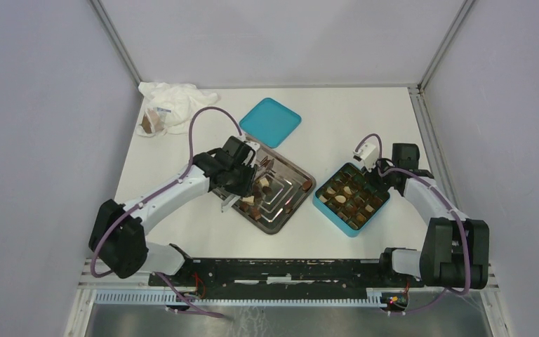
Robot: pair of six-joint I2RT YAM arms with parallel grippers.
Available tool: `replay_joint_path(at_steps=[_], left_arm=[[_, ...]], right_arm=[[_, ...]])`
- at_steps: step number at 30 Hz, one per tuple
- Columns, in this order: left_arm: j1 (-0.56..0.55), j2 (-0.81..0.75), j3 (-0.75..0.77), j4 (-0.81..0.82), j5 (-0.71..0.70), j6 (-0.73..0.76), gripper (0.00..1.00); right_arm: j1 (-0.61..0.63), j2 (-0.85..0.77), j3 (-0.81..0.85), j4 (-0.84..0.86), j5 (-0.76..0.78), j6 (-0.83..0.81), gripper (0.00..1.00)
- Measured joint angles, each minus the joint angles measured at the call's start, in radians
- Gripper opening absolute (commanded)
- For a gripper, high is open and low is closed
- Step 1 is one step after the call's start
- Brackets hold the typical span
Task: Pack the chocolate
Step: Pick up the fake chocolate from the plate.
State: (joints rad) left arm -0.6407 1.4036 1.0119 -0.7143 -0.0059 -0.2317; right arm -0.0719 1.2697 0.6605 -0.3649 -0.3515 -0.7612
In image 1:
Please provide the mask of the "teal chocolate box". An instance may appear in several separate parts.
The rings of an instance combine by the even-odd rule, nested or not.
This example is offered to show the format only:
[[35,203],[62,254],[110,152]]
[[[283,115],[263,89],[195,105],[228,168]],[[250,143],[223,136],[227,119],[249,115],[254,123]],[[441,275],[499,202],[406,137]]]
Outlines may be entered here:
[[[349,186],[353,193],[346,195],[342,189]],[[334,197],[347,198],[339,204]],[[348,237],[357,237],[390,200],[390,193],[371,187],[361,168],[347,162],[313,193],[312,203],[339,230]]]

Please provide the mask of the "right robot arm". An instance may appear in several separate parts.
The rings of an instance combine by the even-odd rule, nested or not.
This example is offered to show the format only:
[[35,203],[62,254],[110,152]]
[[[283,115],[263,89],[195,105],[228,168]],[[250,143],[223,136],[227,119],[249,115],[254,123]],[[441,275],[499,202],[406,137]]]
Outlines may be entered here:
[[377,191],[395,189],[427,224],[421,250],[385,249],[377,268],[382,284],[396,286],[409,275],[426,286],[461,294],[488,284],[488,224],[465,215],[444,196],[431,172],[419,167],[416,144],[393,144],[388,159],[380,144],[364,141],[354,150],[354,158]]

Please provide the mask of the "teal box lid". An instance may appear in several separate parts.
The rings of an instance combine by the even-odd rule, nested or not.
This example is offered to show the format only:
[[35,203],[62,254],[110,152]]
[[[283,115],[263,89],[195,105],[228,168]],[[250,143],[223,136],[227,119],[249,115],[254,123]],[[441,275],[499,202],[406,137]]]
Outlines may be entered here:
[[264,98],[239,122],[242,131],[275,149],[300,125],[302,117],[272,98]]

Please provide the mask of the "steel tray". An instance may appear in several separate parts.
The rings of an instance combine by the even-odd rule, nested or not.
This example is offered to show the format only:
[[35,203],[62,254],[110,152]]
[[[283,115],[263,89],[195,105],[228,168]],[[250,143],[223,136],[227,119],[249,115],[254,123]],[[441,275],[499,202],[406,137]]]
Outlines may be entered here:
[[[249,135],[242,140],[257,140]],[[263,157],[274,160],[273,166],[262,175],[250,198],[238,201],[232,209],[266,234],[276,234],[288,222],[300,205],[311,195],[316,180],[308,172],[282,154],[260,143],[255,163]],[[229,195],[224,190],[213,193],[222,201]]]

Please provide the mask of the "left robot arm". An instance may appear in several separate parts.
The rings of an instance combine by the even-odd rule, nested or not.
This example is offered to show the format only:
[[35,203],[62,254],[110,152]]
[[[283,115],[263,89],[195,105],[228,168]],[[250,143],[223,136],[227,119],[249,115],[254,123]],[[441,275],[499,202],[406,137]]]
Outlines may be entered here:
[[105,201],[88,242],[93,260],[101,260],[120,279],[142,270],[160,272],[176,286],[186,285],[192,278],[189,256],[175,245],[148,242],[147,234],[186,203],[215,189],[229,195],[223,209],[249,196],[259,149],[257,142],[231,136],[222,147],[193,154],[182,173],[146,195],[124,203]]

